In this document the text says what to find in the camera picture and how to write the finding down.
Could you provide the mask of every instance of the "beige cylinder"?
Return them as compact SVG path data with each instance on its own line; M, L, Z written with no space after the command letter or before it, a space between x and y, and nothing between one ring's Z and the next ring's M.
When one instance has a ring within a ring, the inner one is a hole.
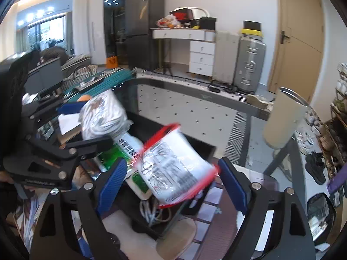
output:
M283 148L304 118L308 107L309 104L296 92L284 87L279 88L263 131L268 146L273 149Z

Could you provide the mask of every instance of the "orange object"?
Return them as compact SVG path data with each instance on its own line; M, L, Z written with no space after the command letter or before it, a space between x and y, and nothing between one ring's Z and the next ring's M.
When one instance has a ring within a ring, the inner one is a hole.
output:
M106 68L112 69L118 67L118 59L117 57L108 57L106 59Z
M92 99L93 97L90 95L83 95L80 96L79 99L77 101L89 101L90 99Z

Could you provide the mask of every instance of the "handbag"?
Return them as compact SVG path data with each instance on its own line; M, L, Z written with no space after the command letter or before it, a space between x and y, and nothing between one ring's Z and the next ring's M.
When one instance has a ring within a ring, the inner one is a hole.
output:
M98 66L97 65L79 65L76 67L74 72L70 74L67 78L63 80L63 85L61 86L61 89L63 91L71 88L72 86L77 86L80 84L83 80L85 80L88 77L93 76L98 72Z

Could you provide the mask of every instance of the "orange bag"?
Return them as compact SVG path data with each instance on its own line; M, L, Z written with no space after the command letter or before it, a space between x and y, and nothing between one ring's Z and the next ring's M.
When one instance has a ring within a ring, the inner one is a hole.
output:
M118 67L118 59L117 57L108 57L106 59L106 68L112 69Z

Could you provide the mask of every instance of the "white desk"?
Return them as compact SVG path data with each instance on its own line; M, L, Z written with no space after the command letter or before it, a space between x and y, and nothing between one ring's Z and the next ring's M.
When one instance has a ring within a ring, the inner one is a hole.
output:
M216 51L216 31L191 28L153 28L152 30L153 39L190 40L189 72L212 76Z

